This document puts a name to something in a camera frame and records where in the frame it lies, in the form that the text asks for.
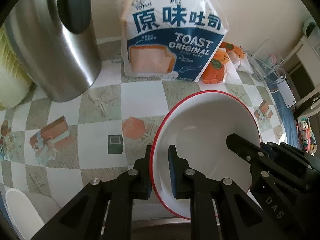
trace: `white wall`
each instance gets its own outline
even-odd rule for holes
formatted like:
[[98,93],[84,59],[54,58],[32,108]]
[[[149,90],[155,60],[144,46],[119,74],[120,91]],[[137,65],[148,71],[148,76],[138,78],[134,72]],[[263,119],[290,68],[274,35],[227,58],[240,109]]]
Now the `white wall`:
[[[92,0],[93,23],[97,39],[120,36],[116,0]],[[230,31],[225,41],[255,51],[271,39],[283,56],[302,36],[303,21],[309,12],[300,0],[218,0]]]

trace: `bread slice illustration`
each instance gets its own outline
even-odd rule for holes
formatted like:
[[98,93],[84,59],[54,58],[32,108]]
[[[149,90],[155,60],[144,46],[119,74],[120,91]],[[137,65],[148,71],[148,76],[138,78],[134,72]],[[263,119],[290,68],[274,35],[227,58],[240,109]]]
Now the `bread slice illustration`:
[[175,54],[163,45],[129,47],[129,61],[135,73],[167,74],[172,72]]

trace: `table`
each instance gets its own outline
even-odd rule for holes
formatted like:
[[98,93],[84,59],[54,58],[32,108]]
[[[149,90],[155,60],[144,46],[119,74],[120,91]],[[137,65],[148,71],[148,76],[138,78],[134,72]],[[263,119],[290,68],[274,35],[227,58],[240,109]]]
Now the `table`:
[[[238,74],[240,79],[234,84],[129,78],[120,64],[105,61],[92,87],[71,101],[52,102],[33,86],[19,106],[0,112],[0,123],[8,121],[14,141],[0,164],[2,195],[15,187],[51,196],[60,207],[64,206],[91,178],[115,179],[131,169],[134,161],[144,156],[146,145],[152,143],[169,110],[201,90],[228,92],[244,102],[253,115],[264,100],[272,116],[256,119],[262,141],[286,142],[284,126],[266,84],[248,73]],[[73,143],[60,149],[55,159],[39,164],[29,140],[61,116],[65,116]],[[139,138],[123,136],[122,123],[130,117],[143,121],[145,131]],[[120,146],[111,149],[108,135],[118,136]],[[121,143],[123,150],[117,153]]]

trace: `chinese characters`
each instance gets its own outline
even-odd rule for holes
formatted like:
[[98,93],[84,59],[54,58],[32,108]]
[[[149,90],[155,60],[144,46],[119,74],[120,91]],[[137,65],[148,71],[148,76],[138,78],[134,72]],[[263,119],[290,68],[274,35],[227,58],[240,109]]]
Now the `chinese characters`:
[[[155,9],[148,9],[134,13],[133,19],[137,27],[138,33],[142,31],[151,31],[157,29],[160,25],[156,22]],[[193,12],[191,11],[188,15],[187,8],[181,4],[177,4],[173,7],[162,8],[162,22],[182,27],[184,25],[189,26],[190,24],[199,26],[208,26],[217,29],[221,28],[221,20],[218,16],[209,13],[206,15],[203,11]]]
[[145,41],[155,41],[157,39],[157,37],[153,36],[153,34],[142,35],[141,38]]

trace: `white plastic bag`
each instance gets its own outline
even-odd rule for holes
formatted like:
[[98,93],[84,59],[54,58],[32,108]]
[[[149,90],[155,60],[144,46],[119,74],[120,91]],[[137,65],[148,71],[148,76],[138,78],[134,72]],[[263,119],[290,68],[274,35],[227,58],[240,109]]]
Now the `white plastic bag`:
[[127,76],[198,81],[229,30],[216,0],[118,0]]

